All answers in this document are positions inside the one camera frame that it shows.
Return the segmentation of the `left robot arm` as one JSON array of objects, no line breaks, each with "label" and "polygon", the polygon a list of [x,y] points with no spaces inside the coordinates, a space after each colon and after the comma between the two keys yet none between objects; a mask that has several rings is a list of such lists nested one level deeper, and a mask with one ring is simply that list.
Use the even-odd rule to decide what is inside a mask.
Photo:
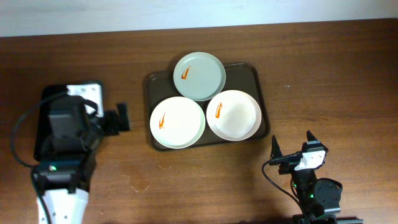
[{"label": "left robot arm", "polygon": [[88,203],[96,153],[107,136],[130,130],[126,103],[98,117],[98,105],[61,93],[46,98],[50,134],[30,172],[39,223],[81,223]]}]

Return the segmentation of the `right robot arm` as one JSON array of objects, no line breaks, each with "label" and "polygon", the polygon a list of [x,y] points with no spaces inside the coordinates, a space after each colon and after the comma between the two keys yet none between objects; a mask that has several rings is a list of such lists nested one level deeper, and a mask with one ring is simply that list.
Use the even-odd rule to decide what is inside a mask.
[{"label": "right robot arm", "polygon": [[307,131],[307,141],[302,149],[293,154],[283,155],[276,137],[272,137],[270,159],[262,166],[278,166],[279,174],[291,175],[288,193],[279,187],[267,175],[265,178],[277,189],[288,195],[298,205],[301,214],[292,217],[293,223],[363,223],[358,218],[337,218],[341,212],[340,200],[343,191],[342,183],[329,179],[317,178],[315,171],[325,163],[328,148],[321,143],[310,131]]}]

